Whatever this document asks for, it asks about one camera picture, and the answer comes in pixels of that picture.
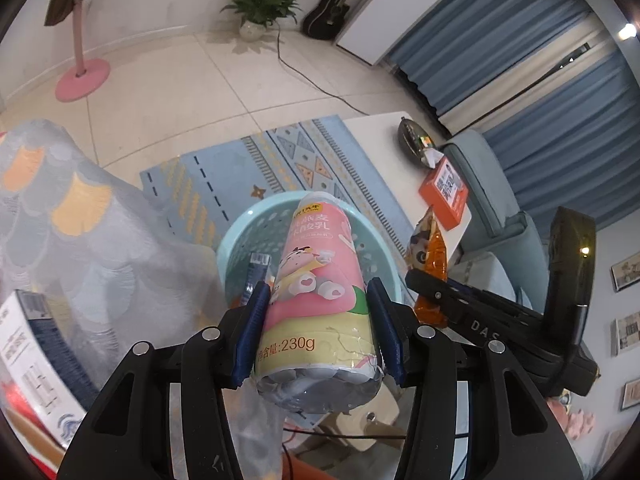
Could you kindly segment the orange snack bag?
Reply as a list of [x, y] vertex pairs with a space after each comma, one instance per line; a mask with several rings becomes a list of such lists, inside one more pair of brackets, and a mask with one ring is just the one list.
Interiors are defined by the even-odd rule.
[[[416, 269], [442, 281], [447, 279], [447, 247], [432, 207], [427, 208], [410, 237], [406, 261], [409, 270]], [[416, 300], [414, 312], [421, 323], [447, 327], [446, 316], [439, 306], [423, 296]]]

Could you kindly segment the teal sofa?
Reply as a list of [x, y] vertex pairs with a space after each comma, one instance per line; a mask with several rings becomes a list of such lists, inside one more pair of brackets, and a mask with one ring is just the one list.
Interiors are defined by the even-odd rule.
[[472, 218], [462, 236], [462, 252], [494, 254], [514, 288], [526, 293], [535, 311], [544, 312], [549, 284], [544, 243], [534, 219], [518, 204], [494, 151], [474, 130], [456, 134], [439, 149], [469, 189]]

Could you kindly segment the white blue carton box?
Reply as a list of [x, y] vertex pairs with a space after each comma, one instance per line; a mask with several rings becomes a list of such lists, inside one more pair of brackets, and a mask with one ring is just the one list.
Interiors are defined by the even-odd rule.
[[4, 300], [1, 363], [17, 411], [67, 448], [98, 389], [66, 344], [45, 296], [14, 290]]

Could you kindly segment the scale pattern tablecloth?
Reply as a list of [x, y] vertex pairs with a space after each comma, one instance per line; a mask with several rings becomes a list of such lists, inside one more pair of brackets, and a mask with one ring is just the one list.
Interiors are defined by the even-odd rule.
[[[1, 304], [14, 290], [46, 297], [98, 395], [137, 342], [183, 344], [232, 309], [213, 249], [175, 237], [138, 188], [47, 120], [1, 136]], [[258, 398], [250, 376], [222, 396], [239, 479], [292, 478], [282, 416]], [[11, 430], [39, 425], [16, 408], [3, 417]], [[169, 389], [169, 431], [171, 479], [191, 479], [177, 384]]]

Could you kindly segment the orange box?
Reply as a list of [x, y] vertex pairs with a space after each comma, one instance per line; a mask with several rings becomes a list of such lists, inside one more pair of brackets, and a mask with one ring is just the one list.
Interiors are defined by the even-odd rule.
[[443, 157], [426, 176], [419, 194], [433, 208], [437, 220], [446, 230], [460, 224], [469, 190], [447, 157]]

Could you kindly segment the blue curtains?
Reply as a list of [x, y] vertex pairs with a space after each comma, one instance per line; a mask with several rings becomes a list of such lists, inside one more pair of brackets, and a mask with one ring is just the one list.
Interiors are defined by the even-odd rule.
[[521, 210], [600, 228], [639, 207], [639, 85], [586, 0], [442, 0], [390, 60], [453, 135], [480, 134]]

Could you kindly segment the dark fruit bowl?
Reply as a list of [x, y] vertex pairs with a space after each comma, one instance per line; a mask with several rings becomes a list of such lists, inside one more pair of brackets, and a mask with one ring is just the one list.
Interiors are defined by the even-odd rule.
[[436, 167], [433, 140], [417, 122], [408, 117], [401, 118], [397, 135], [400, 148], [416, 166], [427, 169]]

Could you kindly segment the light blue plastic basket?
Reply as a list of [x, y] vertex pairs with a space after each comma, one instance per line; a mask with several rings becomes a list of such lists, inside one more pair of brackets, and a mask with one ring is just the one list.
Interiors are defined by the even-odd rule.
[[[253, 252], [270, 255], [272, 266], [279, 263], [293, 212], [306, 195], [305, 191], [271, 195], [248, 208], [232, 223], [217, 249], [218, 271], [227, 300], [238, 298], [244, 292], [248, 259]], [[342, 200], [338, 204], [352, 227], [363, 279], [367, 282], [379, 278], [390, 299], [402, 304], [410, 295], [395, 254], [364, 214]]]

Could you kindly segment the white coffee table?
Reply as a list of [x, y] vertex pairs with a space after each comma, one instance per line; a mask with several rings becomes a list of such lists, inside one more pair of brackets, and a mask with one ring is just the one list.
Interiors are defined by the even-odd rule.
[[419, 194], [426, 169], [413, 162], [398, 138], [401, 119], [411, 115], [404, 110], [369, 116], [342, 113], [341, 120], [350, 140], [336, 143], [375, 204], [374, 218], [382, 224], [383, 235], [401, 254], [406, 252], [416, 224], [427, 210]]

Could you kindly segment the pink coat rack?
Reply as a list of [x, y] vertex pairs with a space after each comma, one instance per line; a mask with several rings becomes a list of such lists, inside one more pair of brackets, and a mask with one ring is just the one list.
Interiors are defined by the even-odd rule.
[[66, 70], [55, 87], [55, 97], [63, 103], [78, 101], [98, 90], [111, 73], [111, 65], [102, 58], [87, 60], [82, 41], [82, 4], [75, 0], [72, 17], [74, 66]]

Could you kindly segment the white standing air conditioner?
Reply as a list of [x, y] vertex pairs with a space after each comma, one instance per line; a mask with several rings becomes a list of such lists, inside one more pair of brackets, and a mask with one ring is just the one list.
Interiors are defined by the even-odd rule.
[[440, 0], [362, 0], [335, 45], [371, 66], [418, 24]]

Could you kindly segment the black acoustic guitar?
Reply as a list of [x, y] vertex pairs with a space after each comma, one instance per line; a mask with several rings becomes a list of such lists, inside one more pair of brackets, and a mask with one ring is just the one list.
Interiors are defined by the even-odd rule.
[[323, 41], [334, 40], [345, 24], [349, 5], [346, 0], [320, 0], [302, 24], [302, 33]]

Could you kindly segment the potted green plant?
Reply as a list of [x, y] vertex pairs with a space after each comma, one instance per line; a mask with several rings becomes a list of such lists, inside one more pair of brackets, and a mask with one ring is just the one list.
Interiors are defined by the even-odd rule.
[[240, 38], [245, 42], [256, 42], [282, 20], [296, 24], [300, 10], [297, 0], [230, 0], [221, 12], [237, 15], [240, 18]]

